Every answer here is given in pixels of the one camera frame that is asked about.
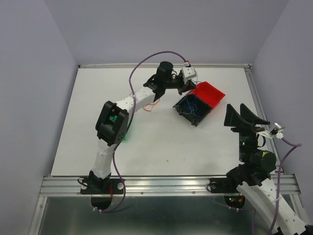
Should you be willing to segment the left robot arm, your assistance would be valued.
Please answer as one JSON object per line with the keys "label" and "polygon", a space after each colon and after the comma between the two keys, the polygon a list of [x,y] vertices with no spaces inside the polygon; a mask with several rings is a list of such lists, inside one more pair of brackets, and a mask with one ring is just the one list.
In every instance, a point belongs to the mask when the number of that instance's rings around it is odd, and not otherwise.
{"label": "left robot arm", "polygon": [[126,136],[135,112],[157,101],[167,89],[176,89],[179,94],[195,89],[196,77],[195,69],[188,62],[175,73],[173,64],[163,61],[138,91],[121,101],[104,104],[95,125],[98,137],[95,164],[88,177],[78,181],[82,194],[104,194],[109,190],[113,155]]}

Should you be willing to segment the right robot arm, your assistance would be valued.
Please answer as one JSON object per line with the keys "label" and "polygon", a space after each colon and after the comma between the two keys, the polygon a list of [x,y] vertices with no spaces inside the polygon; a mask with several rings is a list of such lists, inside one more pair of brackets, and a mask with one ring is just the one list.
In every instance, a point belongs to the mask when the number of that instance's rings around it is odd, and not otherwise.
{"label": "right robot arm", "polygon": [[262,150],[258,138],[277,138],[286,142],[284,128],[256,116],[245,104],[237,112],[231,104],[226,106],[224,125],[239,134],[240,165],[226,174],[225,185],[230,191],[242,194],[260,214],[269,227],[270,235],[311,235],[313,227],[305,223],[289,206],[280,192],[281,174],[274,181],[271,173],[280,171],[273,152]]}

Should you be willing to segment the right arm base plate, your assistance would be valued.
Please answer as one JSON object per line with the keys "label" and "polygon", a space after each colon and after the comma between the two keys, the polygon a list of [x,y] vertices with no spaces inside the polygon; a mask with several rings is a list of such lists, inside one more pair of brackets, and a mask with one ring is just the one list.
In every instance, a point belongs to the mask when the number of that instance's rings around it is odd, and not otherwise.
{"label": "right arm base plate", "polygon": [[243,179],[233,177],[210,178],[206,190],[211,193],[232,194],[239,193],[237,186],[243,184]]}

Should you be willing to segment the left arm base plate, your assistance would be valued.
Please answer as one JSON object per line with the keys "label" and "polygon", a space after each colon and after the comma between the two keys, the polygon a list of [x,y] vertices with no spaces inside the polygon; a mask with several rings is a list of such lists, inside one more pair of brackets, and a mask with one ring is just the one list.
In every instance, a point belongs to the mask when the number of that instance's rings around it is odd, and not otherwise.
{"label": "left arm base plate", "polygon": [[124,189],[119,189],[118,185],[122,184],[119,178],[105,179],[103,183],[97,185],[92,183],[88,177],[80,177],[77,179],[80,184],[80,193],[82,195],[96,195],[96,194],[112,194],[112,195],[122,195]]}

